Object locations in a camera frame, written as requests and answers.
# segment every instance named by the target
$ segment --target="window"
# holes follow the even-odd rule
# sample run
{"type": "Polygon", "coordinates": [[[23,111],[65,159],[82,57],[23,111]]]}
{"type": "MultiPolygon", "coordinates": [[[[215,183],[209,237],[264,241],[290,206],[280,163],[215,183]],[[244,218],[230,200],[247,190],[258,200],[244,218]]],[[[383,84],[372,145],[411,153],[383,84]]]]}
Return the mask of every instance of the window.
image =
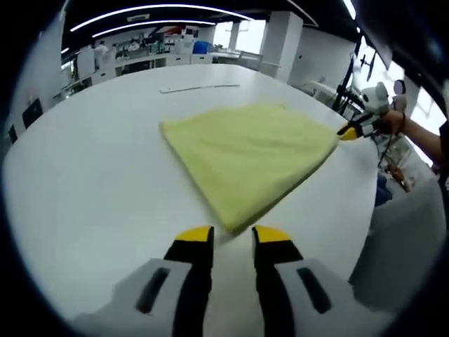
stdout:
{"type": "Polygon", "coordinates": [[[64,70],[64,69],[66,69],[68,67],[71,67],[72,63],[73,63],[73,61],[69,61],[69,62],[64,63],[63,65],[61,65],[61,70],[64,70]]]}
{"type": "Polygon", "coordinates": [[[236,49],[259,54],[265,31],[265,20],[241,21],[236,49]]]}
{"type": "MultiPolygon", "coordinates": [[[[416,106],[413,109],[411,119],[436,135],[440,134],[440,126],[446,121],[444,113],[424,88],[421,88],[418,93],[416,106]]],[[[411,143],[421,159],[431,166],[432,160],[418,146],[413,142],[411,143]]]]}
{"type": "Polygon", "coordinates": [[[365,62],[371,63],[374,54],[375,50],[366,44],[365,38],[363,37],[360,51],[358,53],[355,64],[355,69],[358,68],[359,71],[358,75],[356,76],[358,80],[357,87],[362,90],[371,86],[376,86],[378,82],[382,82],[387,88],[387,92],[391,100],[391,98],[396,95],[394,93],[394,82],[397,79],[404,79],[404,69],[397,65],[395,62],[391,62],[389,69],[387,69],[379,55],[376,54],[374,59],[373,72],[371,74],[370,80],[367,81],[366,79],[368,78],[370,67],[367,65],[363,65],[360,69],[361,60],[363,59],[363,56],[365,56],[365,62]]]}
{"type": "Polygon", "coordinates": [[[213,44],[221,44],[223,48],[229,47],[231,39],[232,22],[221,22],[215,26],[213,35],[213,44]]]}

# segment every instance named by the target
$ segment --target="ceiling light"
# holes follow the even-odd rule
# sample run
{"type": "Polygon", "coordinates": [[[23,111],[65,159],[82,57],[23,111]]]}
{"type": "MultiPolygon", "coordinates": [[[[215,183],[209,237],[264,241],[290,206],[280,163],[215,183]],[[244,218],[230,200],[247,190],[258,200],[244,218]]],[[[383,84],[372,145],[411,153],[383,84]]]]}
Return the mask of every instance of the ceiling light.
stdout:
{"type": "Polygon", "coordinates": [[[305,16],[307,16],[307,18],[309,18],[309,20],[312,21],[311,25],[312,27],[318,27],[318,23],[316,23],[316,21],[309,15],[306,13],[306,11],[304,9],[302,9],[301,7],[299,7],[297,5],[297,3],[295,3],[293,0],[287,0],[287,2],[289,2],[292,6],[294,6],[296,9],[298,9],[299,11],[301,11],[302,14],[304,14],[305,16]]]}
{"type": "Polygon", "coordinates": [[[356,9],[354,8],[354,5],[352,4],[351,0],[343,0],[344,5],[346,6],[346,9],[348,10],[352,20],[356,19],[356,9]]]}
{"type": "Polygon", "coordinates": [[[95,38],[95,37],[98,37],[100,35],[107,34],[107,33],[110,33],[110,32],[115,32],[116,30],[120,30],[120,29],[131,28],[131,27],[142,26],[142,25],[155,25],[155,24],[159,24],[159,23],[191,23],[191,24],[197,24],[197,25],[211,25],[211,26],[215,26],[215,23],[213,23],[213,22],[196,21],[196,20],[147,21],[147,22],[133,23],[132,25],[126,25],[126,26],[121,26],[121,27],[117,27],[117,28],[108,29],[108,30],[105,30],[104,32],[94,34],[94,35],[92,35],[92,37],[95,38]]]}
{"type": "Polygon", "coordinates": [[[121,9],[119,11],[114,11],[111,13],[106,13],[103,15],[100,15],[96,18],[87,20],[83,23],[80,23],[79,25],[73,27],[70,29],[70,32],[74,32],[77,29],[80,29],[81,27],[84,27],[86,25],[91,24],[92,22],[104,19],[104,18],[108,18],[109,16],[113,16],[113,15],[117,15],[117,14],[121,14],[121,13],[126,13],[126,12],[131,12],[131,11],[138,11],[138,10],[142,10],[142,9],[152,9],[152,8],[193,8],[193,9],[204,9],[206,11],[212,11],[212,12],[219,12],[219,13],[224,13],[224,14],[228,14],[228,15],[233,15],[236,16],[238,18],[242,18],[245,20],[254,20],[252,18],[249,18],[246,15],[241,15],[238,13],[234,13],[234,12],[229,12],[229,11],[225,11],[224,9],[219,9],[219,8],[213,8],[213,7],[207,7],[207,6],[197,6],[197,5],[184,5],[184,4],[161,4],[161,5],[146,5],[146,6],[138,6],[138,7],[131,7],[131,8],[125,8],[125,9],[121,9]]]}
{"type": "Polygon", "coordinates": [[[64,63],[63,65],[61,65],[61,70],[64,70],[65,68],[68,68],[68,67],[70,67],[70,63],[71,63],[72,61],[69,61],[69,62],[66,62],[66,63],[64,63]]]}

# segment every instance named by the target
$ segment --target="white cabinet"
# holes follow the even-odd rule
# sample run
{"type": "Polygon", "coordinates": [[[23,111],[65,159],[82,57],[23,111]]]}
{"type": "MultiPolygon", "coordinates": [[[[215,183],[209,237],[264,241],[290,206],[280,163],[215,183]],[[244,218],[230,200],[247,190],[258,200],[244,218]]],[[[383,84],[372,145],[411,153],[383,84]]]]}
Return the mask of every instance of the white cabinet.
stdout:
{"type": "Polygon", "coordinates": [[[212,63],[212,55],[192,54],[190,55],[191,65],[206,65],[212,63]]]}
{"type": "Polygon", "coordinates": [[[85,47],[81,49],[77,56],[78,76],[80,79],[89,76],[95,72],[95,58],[93,49],[85,47]]]}
{"type": "Polygon", "coordinates": [[[190,64],[190,55],[170,55],[166,56],[166,65],[167,67],[171,65],[189,65],[190,64]]]}

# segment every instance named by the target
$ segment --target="table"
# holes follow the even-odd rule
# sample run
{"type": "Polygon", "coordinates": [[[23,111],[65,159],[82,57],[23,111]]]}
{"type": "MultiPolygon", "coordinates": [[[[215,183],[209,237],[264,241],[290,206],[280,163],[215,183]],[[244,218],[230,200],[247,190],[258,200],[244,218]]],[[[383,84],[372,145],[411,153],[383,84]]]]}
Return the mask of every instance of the table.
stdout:
{"type": "MultiPolygon", "coordinates": [[[[237,65],[137,72],[56,105],[18,139],[4,162],[12,233],[56,310],[94,312],[114,285],[175,236],[217,226],[205,333],[261,336],[250,230],[231,239],[159,132],[159,122],[212,107],[280,102],[338,130],[344,119],[280,81],[237,65]],[[159,93],[161,87],[237,87],[159,93]]],[[[257,221],[288,232],[301,254],[348,279],[373,212],[377,152],[369,139],[340,143],[323,166],[257,221]]]]}

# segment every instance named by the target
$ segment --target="towel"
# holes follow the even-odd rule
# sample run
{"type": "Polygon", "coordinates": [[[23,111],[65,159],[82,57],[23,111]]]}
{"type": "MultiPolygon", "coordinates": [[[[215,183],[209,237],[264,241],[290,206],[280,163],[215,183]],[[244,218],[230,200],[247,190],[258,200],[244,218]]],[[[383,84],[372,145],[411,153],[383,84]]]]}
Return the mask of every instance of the towel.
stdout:
{"type": "Polygon", "coordinates": [[[161,132],[220,222],[244,230],[332,153],[336,132],[282,105],[217,108],[161,132]]]}

